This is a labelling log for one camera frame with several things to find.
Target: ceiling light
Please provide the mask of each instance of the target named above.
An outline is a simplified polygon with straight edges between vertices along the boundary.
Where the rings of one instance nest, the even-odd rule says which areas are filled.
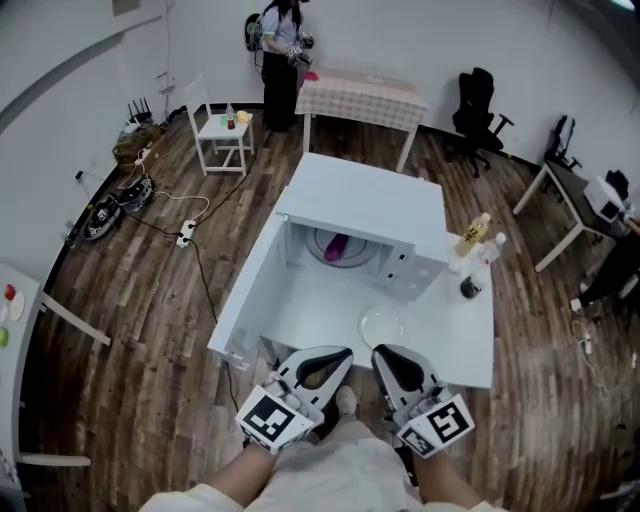
[[[624,7],[625,9],[631,9],[632,11],[635,11],[636,7],[635,5],[633,5],[633,2],[631,0],[611,0],[614,4],[618,4],[621,7]]]

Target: plastic bottle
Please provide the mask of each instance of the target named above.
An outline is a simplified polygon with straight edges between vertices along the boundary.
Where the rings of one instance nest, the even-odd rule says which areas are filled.
[[[487,268],[500,257],[502,247],[507,241],[504,233],[498,233],[493,240],[484,244],[478,251],[478,261],[471,275],[460,283],[460,292],[467,299],[473,299],[489,284]]]
[[[458,240],[454,250],[456,254],[464,258],[471,252],[471,249],[482,239],[489,229],[489,221],[491,215],[483,213],[480,217],[473,219],[471,225],[467,228],[464,234]]]
[[[236,113],[231,106],[231,103],[227,103],[227,128],[229,130],[233,130],[236,127],[236,122],[234,120]]]

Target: white chair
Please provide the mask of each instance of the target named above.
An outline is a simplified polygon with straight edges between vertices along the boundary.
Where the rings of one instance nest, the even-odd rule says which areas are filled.
[[[242,175],[247,174],[247,165],[245,162],[244,152],[248,149],[253,155],[255,149],[253,146],[253,114],[249,114],[249,122],[246,124],[236,123],[236,127],[233,130],[227,128],[227,117],[223,114],[212,115],[211,107],[209,106],[209,97],[207,96],[207,90],[204,86],[204,80],[202,75],[198,75],[193,82],[191,82],[185,89],[184,94],[185,105],[187,107],[187,113],[189,114],[189,121],[191,121],[191,128],[193,129],[193,136],[196,139],[196,149],[198,151],[198,157],[200,158],[200,165],[202,166],[202,174],[205,176],[208,172],[219,171],[240,171]],[[204,103],[207,109],[207,122],[205,125],[198,129],[196,120],[194,117],[195,112]],[[249,131],[249,147],[245,147],[244,136]],[[203,140],[210,140],[213,143],[213,151],[218,154],[219,149],[229,150],[224,163],[221,167],[208,166],[204,161],[204,154],[202,153],[202,146],[200,142]],[[237,140],[237,146],[219,146],[216,144],[217,140]],[[229,162],[233,153],[240,151],[240,167],[229,167]]]

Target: black pants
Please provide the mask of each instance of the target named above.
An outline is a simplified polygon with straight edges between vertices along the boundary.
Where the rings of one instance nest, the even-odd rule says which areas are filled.
[[[622,288],[640,268],[640,236],[631,233],[620,239],[604,260],[598,275],[589,289],[580,295],[580,302],[587,306]]]
[[[264,123],[268,130],[287,131],[296,121],[298,70],[284,55],[264,52]]]

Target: purple object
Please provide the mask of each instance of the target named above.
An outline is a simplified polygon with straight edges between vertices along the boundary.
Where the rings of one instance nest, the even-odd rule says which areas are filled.
[[[349,237],[347,235],[338,233],[327,245],[327,249],[324,251],[324,259],[330,263],[341,260],[348,241]]]

